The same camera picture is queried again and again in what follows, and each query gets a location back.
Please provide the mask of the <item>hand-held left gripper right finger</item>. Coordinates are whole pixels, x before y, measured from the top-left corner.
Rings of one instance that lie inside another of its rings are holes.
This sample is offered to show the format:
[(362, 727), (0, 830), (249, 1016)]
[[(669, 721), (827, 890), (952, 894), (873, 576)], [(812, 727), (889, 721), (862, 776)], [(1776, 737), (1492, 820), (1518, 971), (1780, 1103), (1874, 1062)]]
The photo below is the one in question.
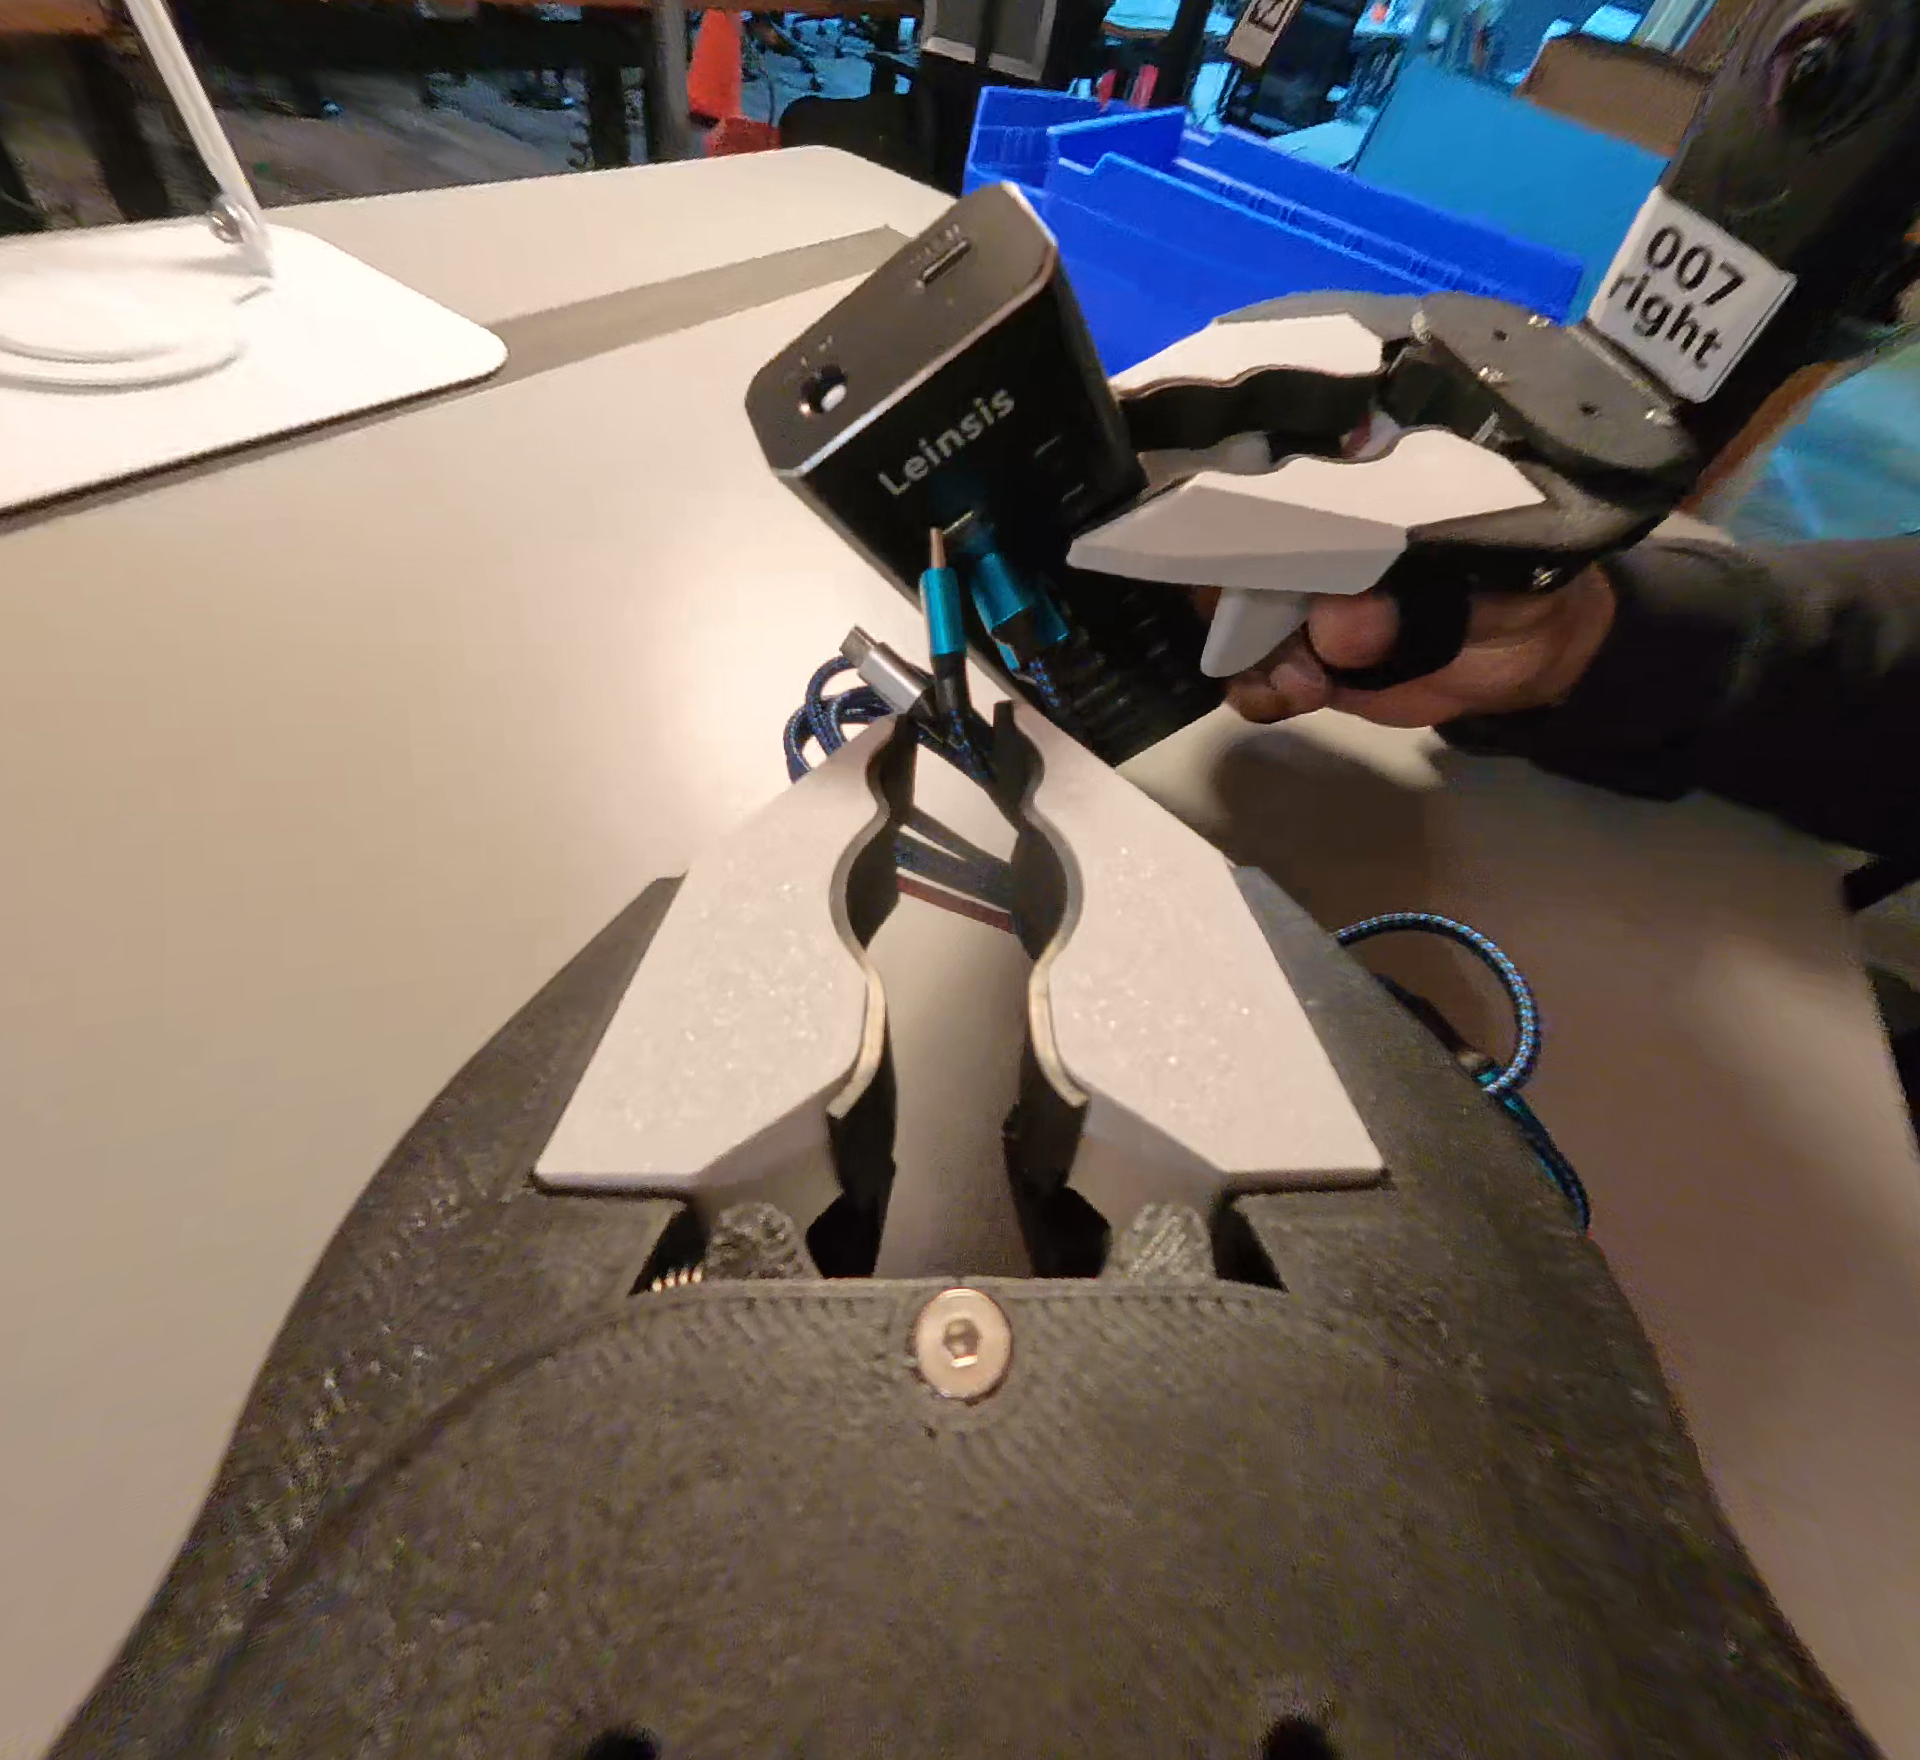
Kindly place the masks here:
[(1264, 902), (1177, 816), (1031, 706), (995, 716), (1026, 1039), (1001, 1160), (1031, 1267), (1093, 1274), (1146, 1209), (1218, 1244), (1246, 1195), (1383, 1185)]

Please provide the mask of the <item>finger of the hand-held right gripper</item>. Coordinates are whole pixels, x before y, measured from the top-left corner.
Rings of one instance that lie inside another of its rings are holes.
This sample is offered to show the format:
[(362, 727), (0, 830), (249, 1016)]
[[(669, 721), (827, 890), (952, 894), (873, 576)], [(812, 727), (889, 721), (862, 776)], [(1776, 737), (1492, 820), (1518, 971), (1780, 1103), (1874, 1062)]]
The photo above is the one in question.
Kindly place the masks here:
[(1216, 591), (1197, 669), (1238, 678), (1306, 622), (1311, 597), (1374, 591), (1417, 528), (1545, 500), (1514, 461), (1442, 431), (1411, 431), (1361, 461), (1290, 453), (1258, 474), (1230, 440), (1222, 461), (1196, 461), (1079, 532), (1068, 561)]
[(1350, 314), (1216, 321), (1118, 375), (1118, 413), (1150, 488), (1258, 477), (1300, 453), (1350, 453), (1383, 368), (1383, 338)]

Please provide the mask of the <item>metal light stand pole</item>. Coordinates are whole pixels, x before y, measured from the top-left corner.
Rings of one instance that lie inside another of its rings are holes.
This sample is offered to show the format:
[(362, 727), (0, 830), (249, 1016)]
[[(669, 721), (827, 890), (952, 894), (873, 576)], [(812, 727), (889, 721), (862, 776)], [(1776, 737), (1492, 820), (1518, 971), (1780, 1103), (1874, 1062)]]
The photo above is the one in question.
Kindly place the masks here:
[(684, 97), (684, 0), (648, 0), (648, 49), (641, 81), (644, 157), (680, 165), (696, 147)]

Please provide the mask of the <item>white document stand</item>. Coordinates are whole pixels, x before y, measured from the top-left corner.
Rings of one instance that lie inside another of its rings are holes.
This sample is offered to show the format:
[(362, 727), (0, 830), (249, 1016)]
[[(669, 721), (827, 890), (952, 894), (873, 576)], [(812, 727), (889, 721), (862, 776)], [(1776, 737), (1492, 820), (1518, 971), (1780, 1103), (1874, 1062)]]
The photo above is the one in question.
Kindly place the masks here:
[(493, 378), (488, 329), (271, 229), (165, 0), (126, 0), (215, 194), (204, 220), (7, 235), (0, 505), (153, 477)]

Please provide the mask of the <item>cardboard box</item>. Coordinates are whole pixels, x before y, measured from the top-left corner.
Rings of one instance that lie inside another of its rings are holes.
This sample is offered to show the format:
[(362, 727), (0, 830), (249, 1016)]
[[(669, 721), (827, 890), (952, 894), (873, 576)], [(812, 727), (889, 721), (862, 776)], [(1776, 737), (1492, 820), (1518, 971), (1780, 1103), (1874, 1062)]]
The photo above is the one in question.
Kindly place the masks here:
[(1518, 90), (1536, 108), (1672, 159), (1713, 74), (1660, 49), (1562, 34), (1545, 39)]

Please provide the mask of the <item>blue partition panel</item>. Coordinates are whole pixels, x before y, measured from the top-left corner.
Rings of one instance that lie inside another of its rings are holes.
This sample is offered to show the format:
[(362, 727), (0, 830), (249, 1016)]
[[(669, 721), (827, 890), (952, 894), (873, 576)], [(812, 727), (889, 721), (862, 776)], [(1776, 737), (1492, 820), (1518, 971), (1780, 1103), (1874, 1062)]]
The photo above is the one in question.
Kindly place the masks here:
[(1574, 256), (1610, 255), (1668, 159), (1514, 92), (1402, 63), (1355, 176)]

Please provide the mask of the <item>black usb hub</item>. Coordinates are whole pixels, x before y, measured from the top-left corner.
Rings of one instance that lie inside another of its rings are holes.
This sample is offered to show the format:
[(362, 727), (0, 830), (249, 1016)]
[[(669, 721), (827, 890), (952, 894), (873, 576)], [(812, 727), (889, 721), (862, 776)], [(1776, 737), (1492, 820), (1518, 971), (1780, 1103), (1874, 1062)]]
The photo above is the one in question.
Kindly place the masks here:
[(757, 368), (765, 466), (978, 659), (1118, 768), (1216, 716), (1185, 591), (1071, 571), (1146, 477), (1042, 211), (978, 189)]

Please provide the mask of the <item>blue plastic bin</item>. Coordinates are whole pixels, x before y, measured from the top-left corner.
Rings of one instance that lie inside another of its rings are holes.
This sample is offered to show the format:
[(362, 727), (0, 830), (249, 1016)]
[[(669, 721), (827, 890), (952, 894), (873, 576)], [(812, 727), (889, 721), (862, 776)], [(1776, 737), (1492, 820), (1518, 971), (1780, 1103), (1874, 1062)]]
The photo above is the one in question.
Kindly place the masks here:
[(1013, 184), (1026, 198), (1051, 189), (1059, 159), (1093, 169), (1106, 153), (1172, 165), (1185, 138), (1185, 108), (1137, 108), (1092, 92), (987, 85), (961, 159), (961, 198)]
[(1042, 220), (1106, 375), (1303, 292), (1474, 292), (1551, 321), (1582, 263), (1177, 114), (1047, 134)]

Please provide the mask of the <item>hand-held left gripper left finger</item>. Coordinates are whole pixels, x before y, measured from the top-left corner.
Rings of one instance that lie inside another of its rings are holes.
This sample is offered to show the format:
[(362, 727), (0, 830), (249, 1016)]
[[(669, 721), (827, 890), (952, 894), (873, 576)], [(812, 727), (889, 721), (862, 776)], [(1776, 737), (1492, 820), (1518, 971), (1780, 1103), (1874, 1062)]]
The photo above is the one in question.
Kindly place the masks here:
[(819, 1267), (879, 1267), (898, 1084), (868, 948), (915, 756), (900, 717), (868, 721), (684, 872), (534, 1165), (545, 1191), (703, 1229), (765, 1204)]

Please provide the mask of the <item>person's right hand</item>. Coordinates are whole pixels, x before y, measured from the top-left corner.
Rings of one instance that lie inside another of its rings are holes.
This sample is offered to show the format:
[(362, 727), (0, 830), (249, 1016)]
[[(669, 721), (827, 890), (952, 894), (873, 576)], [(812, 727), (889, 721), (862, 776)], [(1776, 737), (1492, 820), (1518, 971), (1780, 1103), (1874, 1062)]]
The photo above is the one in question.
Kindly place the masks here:
[(1388, 689), (1360, 689), (1336, 675), (1388, 660), (1399, 638), (1394, 603), (1388, 594), (1311, 597), (1306, 624), (1226, 683), (1226, 706), (1246, 721), (1348, 716), (1388, 731), (1549, 711), (1595, 660), (1610, 617), (1614, 591), (1604, 571), (1582, 571), (1555, 594), (1474, 597), (1468, 640), (1450, 666)]

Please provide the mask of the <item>person's right forearm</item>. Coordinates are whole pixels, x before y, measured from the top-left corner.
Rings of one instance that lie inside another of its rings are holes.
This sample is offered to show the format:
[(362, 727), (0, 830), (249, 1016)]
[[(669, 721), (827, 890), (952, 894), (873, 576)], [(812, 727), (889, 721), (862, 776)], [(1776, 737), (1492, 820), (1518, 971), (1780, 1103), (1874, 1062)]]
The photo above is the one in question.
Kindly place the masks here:
[(1607, 561), (1614, 617), (1545, 711), (1442, 744), (1628, 800), (1708, 795), (1831, 848), (1920, 851), (1920, 541), (1646, 541)]

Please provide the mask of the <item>orange traffic cone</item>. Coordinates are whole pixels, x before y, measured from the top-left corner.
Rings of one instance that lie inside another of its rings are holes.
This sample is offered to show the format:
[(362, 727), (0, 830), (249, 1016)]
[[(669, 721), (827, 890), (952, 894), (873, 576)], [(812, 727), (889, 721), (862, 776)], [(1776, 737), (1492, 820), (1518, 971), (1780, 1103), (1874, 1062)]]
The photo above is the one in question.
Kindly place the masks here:
[(684, 108), (696, 123), (741, 117), (741, 18), (706, 8), (684, 63)]

